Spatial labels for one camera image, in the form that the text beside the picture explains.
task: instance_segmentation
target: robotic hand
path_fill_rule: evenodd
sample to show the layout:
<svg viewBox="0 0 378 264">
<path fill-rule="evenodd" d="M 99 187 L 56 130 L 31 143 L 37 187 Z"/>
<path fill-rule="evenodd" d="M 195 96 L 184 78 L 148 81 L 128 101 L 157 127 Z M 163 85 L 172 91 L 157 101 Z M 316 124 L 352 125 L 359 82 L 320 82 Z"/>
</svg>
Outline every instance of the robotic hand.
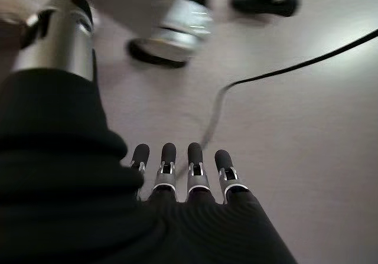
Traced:
<svg viewBox="0 0 378 264">
<path fill-rule="evenodd" d="M 144 174 L 148 156 L 148 146 L 138 145 L 130 167 Z M 175 224 L 190 247 L 214 263 L 295 263 L 258 200 L 241 182 L 228 152 L 215 154 L 223 204 L 211 194 L 198 143 L 188 147 L 187 199 L 177 202 L 175 156 L 174 144 L 165 144 L 155 185 L 143 203 Z"/>
<path fill-rule="evenodd" d="M 0 120 L 0 130 L 5 133 L 3 136 L 7 141 L 3 145 L 13 146 L 14 149 L 14 144 L 20 144 L 18 147 L 22 147 L 21 149 L 31 149 L 30 153 L 34 153 L 32 150 L 36 148 L 40 151 L 47 149 L 43 157 L 47 157 L 48 161 L 52 150 L 57 151 L 59 157 L 53 164 L 37 162 L 33 165 L 35 171 L 39 170 L 40 173 L 38 178 L 29 179 L 29 182 L 36 182 L 34 187 L 31 186 L 36 194 L 32 195 L 29 190 L 22 195 L 20 188 L 17 194 L 12 193 L 14 202 L 27 199 L 27 202 L 17 207 L 20 210 L 22 205 L 27 205 L 22 213 L 17 214 L 24 218 L 21 219 L 22 225 L 30 225 L 23 231 L 33 232 L 36 226 L 34 219 L 28 219 L 30 208 L 33 208 L 33 217 L 34 214 L 37 216 L 36 211 L 40 209 L 39 213 L 47 221 L 38 223 L 37 234 L 28 233 L 19 237 L 20 228 L 14 222 L 13 215 L 4 214 L 10 216 L 9 219 L 14 224 L 9 231 L 15 236 L 12 240 L 17 242 L 17 245 L 12 245 L 14 242 L 8 241 L 5 250 L 14 254 L 13 258 L 9 255 L 7 257 L 36 257 L 38 253 L 44 255 L 46 250 L 61 255 L 59 253 L 67 253 L 66 247 L 73 247 L 75 251 L 81 249 L 82 255 L 88 253 L 88 257 L 94 257 L 96 253 L 110 257 L 107 247 L 114 240 L 120 245 L 112 248 L 114 257 L 119 257 L 122 261 L 118 259 L 97 263 L 124 263 L 125 259 L 133 262 L 130 260 L 132 257 L 139 259 L 138 263 L 141 263 L 140 255 L 151 252 L 151 247 L 164 252 L 167 255 L 165 260 L 172 254 L 176 254 L 179 259 L 181 250 L 172 251 L 172 247 L 177 246 L 176 243 L 184 245 L 184 252 L 190 255 L 187 256 L 190 263 L 295 263 L 256 197 L 240 181 L 230 155 L 224 150 L 215 154 L 223 204 L 217 204 L 211 194 L 201 146 L 197 143 L 188 147 L 186 202 L 179 203 L 176 199 L 176 149 L 173 144 L 166 144 L 162 149 L 161 164 L 149 199 L 138 201 L 138 193 L 134 195 L 142 184 L 138 171 L 142 174 L 145 171 L 149 148 L 145 144 L 136 147 L 131 168 L 124 169 L 119 165 L 119 160 L 126 154 L 126 145 L 107 127 L 96 84 L 92 30 L 92 18 L 86 0 L 51 0 L 45 9 L 29 20 L 14 73 L 0 92 L 3 98 L 0 100 L 0 110 L 6 118 Z M 13 144 L 9 143 L 9 137 L 13 139 Z M 66 153 L 64 159 L 61 158 L 62 151 Z M 25 152 L 22 152 L 19 159 L 25 159 Z M 30 159 L 27 159 L 26 167 L 30 171 Z M 10 172 L 19 175 L 13 168 Z M 14 188 L 13 182 L 9 181 L 11 188 Z M 40 194 L 44 182 L 48 190 L 52 191 L 63 188 L 64 185 L 64 194 Z M 77 195 L 84 191 L 82 199 L 78 200 L 80 204 L 76 205 Z M 120 194 L 119 198 L 112 202 L 113 196 L 110 193 L 116 197 L 116 194 Z M 101 203 L 103 200 L 97 198 L 96 194 L 108 194 L 103 199 L 106 204 Z M 45 202 L 46 198 L 52 196 L 55 196 L 53 204 L 58 208 L 51 208 L 51 204 Z M 129 207 L 126 210 L 124 207 L 127 202 Z M 69 212 L 79 210 L 80 218 L 70 217 L 70 225 L 64 223 L 65 219 L 62 220 L 64 225 L 59 223 L 60 218 L 49 219 L 55 216 L 56 210 L 62 210 L 58 204 L 68 206 L 65 210 L 69 208 Z M 82 209 L 87 206 L 93 207 L 90 210 Z M 101 221 L 93 223 L 92 212 L 96 210 L 99 210 Z M 109 212 L 120 218 L 118 223 Z M 51 237 L 51 224 L 59 232 L 57 235 L 66 237 Z M 44 240 L 43 245 L 38 246 L 41 240 Z M 18 245 L 23 248 L 24 254 L 18 249 Z M 118 253 L 120 247 L 126 252 Z M 49 263 L 58 263 L 57 258 L 54 259 Z"/>
<path fill-rule="evenodd" d="M 143 175 L 149 157 L 148 145 L 140 144 L 135 148 L 131 168 L 137 168 Z M 158 168 L 155 185 L 148 202 L 176 202 L 175 175 L 176 148 L 172 143 L 164 145 L 161 153 L 161 163 Z M 219 183 L 223 193 L 223 204 L 248 203 L 255 201 L 250 190 L 241 182 L 231 157 L 225 150 L 215 154 L 215 162 L 219 173 Z M 191 143 L 188 147 L 188 203 L 215 203 L 211 194 L 207 174 L 204 168 L 200 144 Z"/>
</svg>

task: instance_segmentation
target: wire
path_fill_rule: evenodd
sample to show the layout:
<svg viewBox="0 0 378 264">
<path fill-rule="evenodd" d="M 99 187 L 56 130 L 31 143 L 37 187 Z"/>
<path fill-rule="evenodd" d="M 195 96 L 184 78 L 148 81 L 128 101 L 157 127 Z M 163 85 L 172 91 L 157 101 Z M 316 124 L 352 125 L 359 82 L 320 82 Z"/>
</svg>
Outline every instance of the wire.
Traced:
<svg viewBox="0 0 378 264">
<path fill-rule="evenodd" d="M 205 133 L 204 133 L 204 135 L 201 139 L 200 144 L 201 144 L 202 150 L 205 150 L 207 148 L 208 143 L 211 141 L 211 139 L 214 136 L 215 130 L 216 130 L 217 125 L 219 123 L 219 117 L 220 117 L 220 114 L 221 114 L 221 111 L 222 111 L 222 105 L 223 105 L 223 102 L 224 102 L 224 97 L 232 87 L 235 87 L 237 85 L 244 84 L 244 83 L 257 81 L 257 80 L 260 80 L 260 79 L 265 79 L 265 78 L 285 74 L 285 73 L 288 73 L 288 72 L 291 72 L 291 71 L 294 71 L 294 70 L 297 70 L 297 69 L 318 63 L 320 61 L 323 61 L 323 60 L 329 59 L 331 57 L 337 56 L 341 53 L 345 53 L 346 51 L 351 50 L 354 47 L 358 47 L 359 45 L 364 44 L 364 43 L 366 43 L 366 42 L 368 42 L 368 41 L 370 41 L 370 40 L 372 40 L 376 37 L 378 37 L 378 29 L 371 32 L 370 34 L 365 35 L 364 37 L 359 38 L 358 40 L 353 41 L 352 43 L 344 45 L 343 47 L 340 47 L 336 50 L 333 50 L 329 53 L 323 54 L 323 55 L 318 56 L 316 58 L 298 63 L 296 65 L 293 65 L 293 66 L 290 66 L 290 67 L 287 67 L 287 68 L 283 68 L 283 69 L 279 69 L 279 70 L 276 70 L 276 71 L 273 71 L 273 72 L 265 73 L 265 74 L 262 74 L 260 76 L 235 81 L 233 83 L 225 85 L 217 93 L 217 96 L 216 96 L 216 99 L 215 99 L 215 102 L 214 102 L 214 105 L 213 105 L 213 111 L 211 113 L 210 121 L 209 121 L 209 123 L 206 127 L 206 130 L 205 130 Z M 180 170 L 177 174 L 178 178 L 180 178 L 183 174 L 185 174 L 185 171 Z"/>
</svg>

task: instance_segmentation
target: black fabric sleeve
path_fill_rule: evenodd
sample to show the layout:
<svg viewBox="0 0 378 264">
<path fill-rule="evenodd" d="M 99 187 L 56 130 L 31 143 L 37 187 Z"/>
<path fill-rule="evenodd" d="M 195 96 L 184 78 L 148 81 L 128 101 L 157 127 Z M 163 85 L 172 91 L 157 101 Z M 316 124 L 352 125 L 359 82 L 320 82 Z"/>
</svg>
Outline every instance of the black fabric sleeve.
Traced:
<svg viewBox="0 0 378 264">
<path fill-rule="evenodd" d="M 0 263 L 295 263 L 257 199 L 139 202 L 96 83 L 57 70 L 0 87 Z"/>
</svg>

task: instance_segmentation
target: floor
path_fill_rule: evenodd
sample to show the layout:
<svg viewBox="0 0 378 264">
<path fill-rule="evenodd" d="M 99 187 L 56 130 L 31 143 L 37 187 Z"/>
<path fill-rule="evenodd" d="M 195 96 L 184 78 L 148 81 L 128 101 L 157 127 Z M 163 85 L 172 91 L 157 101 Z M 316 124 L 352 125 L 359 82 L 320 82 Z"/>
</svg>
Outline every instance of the floor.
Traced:
<svg viewBox="0 0 378 264">
<path fill-rule="evenodd" d="M 150 146 L 142 195 L 160 151 L 177 169 L 199 141 L 219 88 L 319 56 L 378 27 L 375 0 L 302 0 L 298 15 L 247 17 L 211 0 L 214 31 L 184 69 L 139 63 L 133 33 L 102 15 L 94 41 L 109 125 L 129 147 Z M 323 63 L 232 89 L 204 162 L 221 202 L 214 153 L 226 149 L 299 263 L 378 262 L 378 40 Z M 178 180 L 185 200 L 186 178 Z"/>
</svg>

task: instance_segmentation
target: black glove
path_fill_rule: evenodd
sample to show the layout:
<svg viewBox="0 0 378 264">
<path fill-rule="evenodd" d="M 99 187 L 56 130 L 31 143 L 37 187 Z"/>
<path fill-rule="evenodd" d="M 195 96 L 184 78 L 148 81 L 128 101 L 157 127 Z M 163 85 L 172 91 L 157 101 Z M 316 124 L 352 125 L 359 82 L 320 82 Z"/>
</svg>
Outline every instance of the black glove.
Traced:
<svg viewBox="0 0 378 264">
<path fill-rule="evenodd" d="M 131 167 L 144 173 L 149 156 L 145 144 L 136 147 Z M 295 263 L 257 198 L 240 181 L 225 150 L 215 154 L 224 197 L 217 204 L 203 167 L 201 146 L 188 147 L 188 194 L 177 202 L 174 144 L 165 144 L 155 186 L 144 206 L 174 224 L 199 259 L 210 263 Z"/>
</svg>

